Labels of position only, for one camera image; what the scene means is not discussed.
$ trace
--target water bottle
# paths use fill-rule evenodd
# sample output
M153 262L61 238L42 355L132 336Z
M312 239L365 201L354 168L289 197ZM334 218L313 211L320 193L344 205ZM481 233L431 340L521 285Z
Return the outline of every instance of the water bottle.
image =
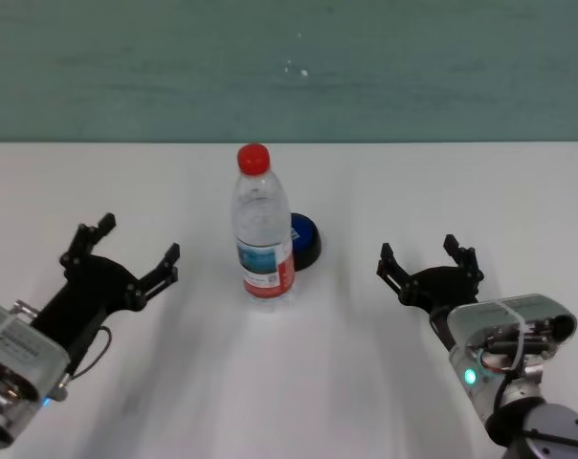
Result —
M244 288L257 298L281 296L295 278L289 203L265 146L240 148L238 167L232 224Z

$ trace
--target cable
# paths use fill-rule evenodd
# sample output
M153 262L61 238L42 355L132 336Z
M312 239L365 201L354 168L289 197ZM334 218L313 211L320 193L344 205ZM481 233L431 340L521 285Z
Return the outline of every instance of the cable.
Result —
M82 375L84 375L85 373L87 373L89 370L91 370L94 366L96 366L96 363L98 363L100 361L100 359L102 357L104 357L104 354L106 354L106 351L108 350L108 348L110 347L110 343L113 342L113 333L110 331L110 328L106 327L106 326L101 326L98 329L98 333L99 332L106 332L106 334L108 335L108 341L106 342L106 344L104 345L104 348L101 350L100 354L94 359L94 361L92 361L91 363L89 363L89 365L87 367L85 367L83 370L79 371L78 373L75 373L72 378L70 378L70 381L74 381L76 378L80 378Z
M498 301L494 301L494 303L497 304L498 306L500 306L502 309L504 309L507 314L514 316L515 319L517 320L517 322L519 323L519 344L517 345L517 353L515 354L515 358L512 361L512 366L510 367L511 371L517 370L519 363L521 362L521 360L523 358L522 349L523 349L523 345L524 345L524 341L525 341L525 329L527 328L527 326L525 325L525 319L523 318L523 316L521 316L514 309L512 309L508 305L504 304L503 301L498 300Z
M503 381L498 387L498 391L496 392L496 398L493 401L493 412L495 413L498 409L500 409L501 405L501 397L508 387L508 384L512 382L513 379L518 378L522 373L522 366L524 364L524 341L525 341L525 329L527 328L525 325L525 319L517 313L514 309L510 308L503 301L494 301L495 304L500 306L502 309L506 311L507 314L514 316L519 323L519 342L517 344L517 353L515 354L515 358L512 361L512 365L506 371L506 374L503 377Z

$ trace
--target tabletop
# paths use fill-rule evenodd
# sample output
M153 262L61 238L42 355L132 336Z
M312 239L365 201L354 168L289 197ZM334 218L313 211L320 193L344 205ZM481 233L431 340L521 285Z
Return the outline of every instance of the tabletop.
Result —
M99 364L0 459L494 459L422 311L376 276L475 247L479 299L542 293L578 317L578 142L272 144L321 258L261 311L241 285L233 144L0 144L0 304L41 308L78 223L118 225L96 253L136 275L181 244L180 281L113 315ZM96 341L86 361L103 346ZM545 368L578 411L578 330Z

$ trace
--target blue cap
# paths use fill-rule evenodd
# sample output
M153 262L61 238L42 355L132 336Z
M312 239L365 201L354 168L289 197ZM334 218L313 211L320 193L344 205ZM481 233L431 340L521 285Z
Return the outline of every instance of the blue cap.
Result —
M293 263L296 271L312 265L321 254L321 237L315 223L300 213L291 214Z

